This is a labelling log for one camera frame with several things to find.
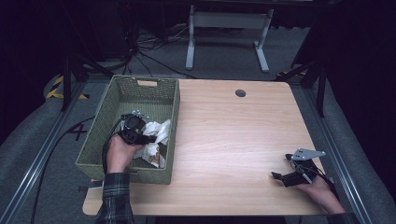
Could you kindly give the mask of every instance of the dark background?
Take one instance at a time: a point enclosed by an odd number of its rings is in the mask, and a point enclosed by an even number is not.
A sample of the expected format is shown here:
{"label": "dark background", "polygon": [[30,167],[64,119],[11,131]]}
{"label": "dark background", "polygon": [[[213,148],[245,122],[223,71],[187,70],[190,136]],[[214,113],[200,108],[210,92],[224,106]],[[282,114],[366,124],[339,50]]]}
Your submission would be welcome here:
{"label": "dark background", "polygon": [[[94,61],[125,55],[125,26],[117,8],[109,7],[114,4],[92,0],[1,2],[0,144],[44,103],[44,87],[60,72],[65,55],[78,52]],[[186,6],[139,9],[139,24],[158,37],[166,36],[166,28],[187,22],[189,14]],[[295,62],[328,59],[328,79],[338,104],[393,198],[395,9],[388,1],[345,0],[319,17],[317,10],[301,14],[311,9],[282,8],[273,20],[274,26],[313,24]],[[296,20],[299,15],[305,16]]]}

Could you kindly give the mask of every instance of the flannel shirt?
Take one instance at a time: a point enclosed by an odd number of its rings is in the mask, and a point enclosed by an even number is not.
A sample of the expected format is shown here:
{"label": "flannel shirt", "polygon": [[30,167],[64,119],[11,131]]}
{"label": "flannel shirt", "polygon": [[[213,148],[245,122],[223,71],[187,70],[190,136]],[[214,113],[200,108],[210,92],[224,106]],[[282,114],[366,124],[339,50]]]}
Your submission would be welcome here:
{"label": "flannel shirt", "polygon": [[134,214],[129,200],[129,174],[107,174],[103,186],[103,203],[96,223],[134,223]]}

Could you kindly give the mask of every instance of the hand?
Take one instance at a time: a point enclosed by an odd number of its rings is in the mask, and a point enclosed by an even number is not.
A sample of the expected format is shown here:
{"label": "hand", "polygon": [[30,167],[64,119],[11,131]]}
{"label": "hand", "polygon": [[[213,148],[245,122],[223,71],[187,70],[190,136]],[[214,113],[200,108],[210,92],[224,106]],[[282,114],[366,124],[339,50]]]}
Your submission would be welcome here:
{"label": "hand", "polygon": [[136,151],[142,149],[144,145],[128,145],[122,138],[115,134],[109,143],[107,152],[107,173],[122,173],[131,163]]}
{"label": "hand", "polygon": [[324,179],[317,175],[312,184],[300,184],[295,188],[307,193],[312,200],[321,205],[330,215],[345,213],[343,205],[338,202]]}

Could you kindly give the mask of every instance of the wicker basket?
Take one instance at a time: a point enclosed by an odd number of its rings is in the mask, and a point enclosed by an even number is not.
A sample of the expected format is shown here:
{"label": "wicker basket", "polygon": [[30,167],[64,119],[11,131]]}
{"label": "wicker basket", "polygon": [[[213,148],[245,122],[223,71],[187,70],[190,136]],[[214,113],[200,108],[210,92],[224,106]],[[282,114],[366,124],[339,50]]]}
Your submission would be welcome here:
{"label": "wicker basket", "polygon": [[126,172],[131,175],[131,182],[170,184],[179,104],[177,79],[114,76],[79,152],[76,166],[92,179],[103,179],[102,146],[109,132],[120,115],[140,110],[149,115],[147,121],[162,123],[171,120],[168,146],[160,144],[165,166],[155,168],[142,159],[133,159]]}

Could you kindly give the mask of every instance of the crumpled paper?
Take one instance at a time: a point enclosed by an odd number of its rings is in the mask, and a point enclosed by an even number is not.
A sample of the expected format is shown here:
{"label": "crumpled paper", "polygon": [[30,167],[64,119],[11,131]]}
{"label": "crumpled paper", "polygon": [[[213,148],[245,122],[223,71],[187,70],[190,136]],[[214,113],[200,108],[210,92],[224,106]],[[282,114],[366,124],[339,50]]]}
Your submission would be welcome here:
{"label": "crumpled paper", "polygon": [[160,146],[159,143],[167,146],[168,144],[168,135],[169,135],[169,127],[171,124],[171,120],[168,119],[166,122],[160,124],[156,121],[149,122],[145,126],[145,131],[143,131],[144,135],[155,135],[157,139],[155,143],[147,144],[141,150],[138,150],[134,154],[134,159],[142,158],[147,161],[151,165],[157,168],[165,167],[165,158],[160,154]]}

